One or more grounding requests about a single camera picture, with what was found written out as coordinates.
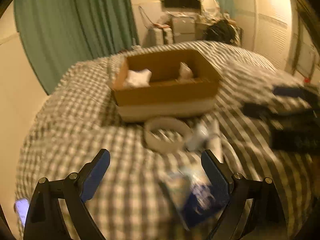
screw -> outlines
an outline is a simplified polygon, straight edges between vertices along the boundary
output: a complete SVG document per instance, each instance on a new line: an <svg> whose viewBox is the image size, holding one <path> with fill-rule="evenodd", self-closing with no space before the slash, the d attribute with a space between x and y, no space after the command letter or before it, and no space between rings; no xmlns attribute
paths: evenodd
<svg viewBox="0 0 320 240"><path fill-rule="evenodd" d="M242 174L238 173L238 172L235 173L234 176L235 176L236 179L242 179L243 178Z"/></svg>
<svg viewBox="0 0 320 240"><path fill-rule="evenodd" d="M69 178L70 179L76 179L78 177L78 173L76 173L76 172L73 172L73 173L71 173L70 175L69 175Z"/></svg>
<svg viewBox="0 0 320 240"><path fill-rule="evenodd" d="M270 178L265 178L264 180L265 180L266 183L268 183L268 184L271 184L271 183L272 183L272 179L270 179Z"/></svg>
<svg viewBox="0 0 320 240"><path fill-rule="evenodd" d="M39 183L41 183L41 184L42 184L42 183L44 183L44 182L45 182L45 180L46 180L46 178L45 178L45 177L42 177L42 178L40 178L40 179L39 179Z"/></svg>

cloth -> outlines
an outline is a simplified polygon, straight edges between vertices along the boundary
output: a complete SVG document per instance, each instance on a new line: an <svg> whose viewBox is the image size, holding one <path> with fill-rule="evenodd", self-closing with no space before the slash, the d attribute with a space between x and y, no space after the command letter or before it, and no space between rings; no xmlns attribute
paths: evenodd
<svg viewBox="0 0 320 240"><path fill-rule="evenodd" d="M162 174L200 161L200 152L161 155L146 149L143 127L121 121L107 86L124 56L172 49L197 49L223 75L212 111L201 118L187 119L186 123L193 128L204 122L209 127L216 118L223 155L231 171L249 179L273 179L292 237L310 212L310 158L272 152L267 125L245 117L240 108L246 101L267 102L275 109L297 109L308 104L299 98L272 94L275 84L294 86L298 81L276 71L264 57L212 41L157 46L72 66L26 136L17 167L16 198L30 200L39 178L63 179L78 172L105 148L111 154L110 166L86 206L106 239L205 239L214 219L185 231L158 183ZM61 208L71 237L76 239L64 201Z"/></svg>
<svg viewBox="0 0 320 240"><path fill-rule="evenodd" d="M130 0L14 0L28 60L51 94L77 61L131 49L138 41Z"/></svg>

clutter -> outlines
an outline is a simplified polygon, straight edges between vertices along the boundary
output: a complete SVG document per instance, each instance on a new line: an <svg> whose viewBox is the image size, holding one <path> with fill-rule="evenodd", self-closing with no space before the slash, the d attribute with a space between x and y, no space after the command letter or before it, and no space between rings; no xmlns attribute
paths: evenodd
<svg viewBox="0 0 320 240"><path fill-rule="evenodd" d="M201 163L166 174L161 185L186 230L217 214L228 203L228 199L217 200L218 189L210 183Z"/></svg>
<svg viewBox="0 0 320 240"><path fill-rule="evenodd" d="M219 20L220 5L216 0L202 0L202 15L208 20Z"/></svg>
<svg viewBox="0 0 320 240"><path fill-rule="evenodd" d="M167 16L168 16L168 20L167 20L167 22L169 21L169 20L171 20L171 18L172 17L181 17L181 18L183 18L183 17L189 17L189 18L192 18L192 19L194 19L194 20L196 20L196 18L197 18L197 13L195 13L195 12L173 12L173 11L166 11L166 14L167 14Z"/></svg>
<svg viewBox="0 0 320 240"><path fill-rule="evenodd" d="M170 142L161 140L153 133L154 130L174 130L178 132L184 140ZM185 144L185 139L192 135L191 129L184 122L172 117L156 117L148 120L144 125L144 139L148 148L160 153L171 153L181 150Z"/></svg>
<svg viewBox="0 0 320 240"><path fill-rule="evenodd" d="M190 152L198 150L209 138L207 128L203 124L198 124L193 136L186 142L186 149Z"/></svg>
<svg viewBox="0 0 320 240"><path fill-rule="evenodd" d="M288 152L315 153L320 150L319 95L303 87L274 87L273 94L301 98L311 108L274 113L268 105L244 103L244 115L266 122L270 129L270 148Z"/></svg>
<svg viewBox="0 0 320 240"><path fill-rule="evenodd" d="M227 20L231 19L230 14L227 11L223 13L223 17Z"/></svg>
<svg viewBox="0 0 320 240"><path fill-rule="evenodd" d="M181 62L178 80L179 81L190 80L191 78L193 78L192 70L188 68L188 66L185 63Z"/></svg>
<svg viewBox="0 0 320 240"><path fill-rule="evenodd" d="M129 70L124 86L132 88L148 87L151 75L152 73L148 69L144 69L142 71Z"/></svg>
<svg viewBox="0 0 320 240"><path fill-rule="evenodd" d="M180 64L193 73L192 82L178 81ZM148 87L128 88L129 70L148 69ZM143 122L157 116L199 116L214 107L220 73L193 49L161 51L125 58L112 86L118 113L125 122Z"/></svg>

blue gripper pad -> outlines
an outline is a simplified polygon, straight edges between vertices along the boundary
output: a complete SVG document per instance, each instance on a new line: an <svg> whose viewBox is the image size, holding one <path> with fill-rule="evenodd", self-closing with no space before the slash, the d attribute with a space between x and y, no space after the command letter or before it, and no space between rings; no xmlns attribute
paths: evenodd
<svg viewBox="0 0 320 240"><path fill-rule="evenodd" d="M234 187L232 172L228 166L220 163L210 150L202 152L201 165L215 190L216 200L228 204Z"/></svg>
<svg viewBox="0 0 320 240"><path fill-rule="evenodd" d="M104 174L110 165L110 153L101 149L90 163L86 163L79 172L80 198L83 203L92 199Z"/></svg>

checkered bedsheet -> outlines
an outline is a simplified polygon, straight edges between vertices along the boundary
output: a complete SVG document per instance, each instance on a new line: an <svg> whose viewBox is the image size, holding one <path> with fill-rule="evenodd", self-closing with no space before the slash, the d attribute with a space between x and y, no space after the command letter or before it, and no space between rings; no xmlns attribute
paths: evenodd
<svg viewBox="0 0 320 240"><path fill-rule="evenodd" d="M277 71L264 57L218 42L158 46L73 65L37 114L24 141L16 198L31 200L39 178L63 179L105 148L111 154L110 167L86 206L106 239L205 239L214 220L185 231L158 184L164 172L199 161L200 153L160 155L147 149L143 127L121 121L107 85L124 56L190 48L207 57L224 81L212 111L187 120L187 124L193 127L201 120L210 124L218 119L221 132L232 146L223 147L230 169L249 179L268 176L274 180L288 235L293 236L310 212L311 159L309 155L271 151L267 125L245 117L240 107L245 101L268 103L275 109L308 104L272 94L273 85L294 85L297 81ZM65 202L60 203L70 234L76 239Z"/></svg>

